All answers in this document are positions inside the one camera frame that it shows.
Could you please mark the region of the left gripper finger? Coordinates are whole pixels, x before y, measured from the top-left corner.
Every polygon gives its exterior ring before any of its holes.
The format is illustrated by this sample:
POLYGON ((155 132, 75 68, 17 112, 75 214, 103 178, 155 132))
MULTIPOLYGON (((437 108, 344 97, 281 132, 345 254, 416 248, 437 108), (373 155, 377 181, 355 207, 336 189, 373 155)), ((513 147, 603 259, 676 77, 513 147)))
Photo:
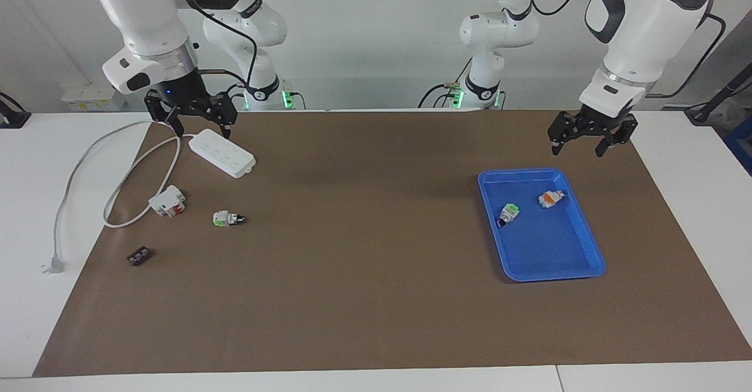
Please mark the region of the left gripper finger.
POLYGON ((548 138, 554 156, 559 156, 565 143, 581 136, 576 122, 577 119, 570 113, 560 112, 548 127, 548 138))
POLYGON ((595 148, 595 154, 599 158, 615 145, 625 145, 629 142, 632 133, 637 128, 637 119, 634 116, 626 116, 618 127, 612 129, 602 128, 598 146, 595 148))

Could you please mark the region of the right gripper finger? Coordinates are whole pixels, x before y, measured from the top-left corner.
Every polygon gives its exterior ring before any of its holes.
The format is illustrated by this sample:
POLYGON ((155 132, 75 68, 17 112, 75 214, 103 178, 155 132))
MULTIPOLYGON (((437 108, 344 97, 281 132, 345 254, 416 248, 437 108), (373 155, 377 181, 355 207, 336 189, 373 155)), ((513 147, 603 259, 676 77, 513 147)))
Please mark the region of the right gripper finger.
POLYGON ((178 138, 184 135, 184 127, 179 121, 179 113, 176 106, 170 106, 166 110, 164 103, 155 89, 149 89, 145 95, 145 105, 152 121, 167 125, 178 138))
POLYGON ((231 137, 231 129, 237 121, 237 110, 229 93, 221 92, 217 95, 209 96, 207 120, 214 122, 220 127, 224 138, 229 139, 231 137))

